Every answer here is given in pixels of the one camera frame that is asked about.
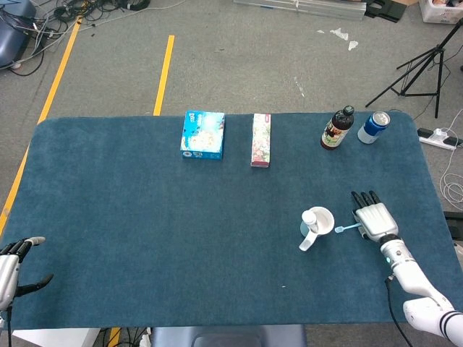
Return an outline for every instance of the can lid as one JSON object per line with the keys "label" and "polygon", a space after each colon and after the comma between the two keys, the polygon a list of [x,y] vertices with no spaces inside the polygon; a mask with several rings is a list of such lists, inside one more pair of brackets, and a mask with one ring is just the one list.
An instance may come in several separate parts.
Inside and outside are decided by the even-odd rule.
{"label": "can lid", "polygon": [[384,127],[384,126],[389,124],[389,122],[391,121],[391,118],[389,117],[389,115],[386,112],[379,111],[379,112],[375,112],[373,114],[373,121],[377,125],[380,125],[380,126]]}

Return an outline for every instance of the white cup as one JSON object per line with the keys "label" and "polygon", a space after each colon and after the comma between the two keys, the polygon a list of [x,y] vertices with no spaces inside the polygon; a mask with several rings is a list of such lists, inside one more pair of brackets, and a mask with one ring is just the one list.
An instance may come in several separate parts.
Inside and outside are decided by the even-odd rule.
{"label": "white cup", "polygon": [[320,235],[326,235],[334,228],[333,214],[324,207],[315,206],[302,213],[301,233],[305,237],[299,245],[301,251],[307,251]]}

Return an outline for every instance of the pink box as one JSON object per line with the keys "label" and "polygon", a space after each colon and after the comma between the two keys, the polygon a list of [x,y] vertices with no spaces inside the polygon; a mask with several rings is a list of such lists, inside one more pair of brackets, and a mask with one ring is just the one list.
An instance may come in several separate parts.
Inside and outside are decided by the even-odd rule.
{"label": "pink box", "polygon": [[252,122],[251,166],[267,168],[270,165],[271,114],[255,113]]}

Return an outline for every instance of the black fingertip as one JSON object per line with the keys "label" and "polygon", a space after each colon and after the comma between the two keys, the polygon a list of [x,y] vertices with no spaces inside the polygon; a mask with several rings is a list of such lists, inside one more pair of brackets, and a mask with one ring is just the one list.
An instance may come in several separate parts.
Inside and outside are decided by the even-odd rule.
{"label": "black fingertip", "polygon": [[358,195],[356,192],[351,192],[352,196],[354,197],[355,202],[359,205],[360,208],[367,207],[365,201],[363,201],[362,197]]}
{"label": "black fingertip", "polygon": [[362,195],[363,199],[367,203],[367,206],[373,205],[373,201],[371,200],[370,195],[368,195],[365,192],[361,192],[360,194]]}
{"label": "black fingertip", "polygon": [[369,193],[375,204],[379,204],[381,202],[381,200],[379,200],[378,195],[376,195],[376,193],[373,190],[370,190]]}

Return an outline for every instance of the white box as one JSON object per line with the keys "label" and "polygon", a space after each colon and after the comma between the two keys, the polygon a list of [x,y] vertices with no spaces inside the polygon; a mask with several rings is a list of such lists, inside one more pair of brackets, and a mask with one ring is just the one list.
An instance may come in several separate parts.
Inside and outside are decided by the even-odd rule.
{"label": "white box", "polygon": [[426,23],[456,24],[463,18],[463,8],[436,6],[432,0],[420,0],[420,8]]}

